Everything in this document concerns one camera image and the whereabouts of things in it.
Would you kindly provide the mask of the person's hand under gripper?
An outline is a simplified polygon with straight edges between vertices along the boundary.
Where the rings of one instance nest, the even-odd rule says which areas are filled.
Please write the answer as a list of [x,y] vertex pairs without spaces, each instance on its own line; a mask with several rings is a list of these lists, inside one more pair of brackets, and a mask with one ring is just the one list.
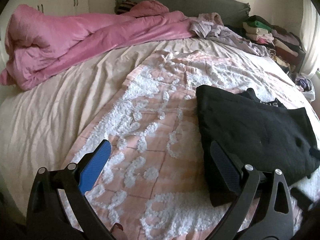
[[128,237],[123,230],[123,226],[119,223],[114,223],[111,228],[111,234],[116,240],[128,240]]

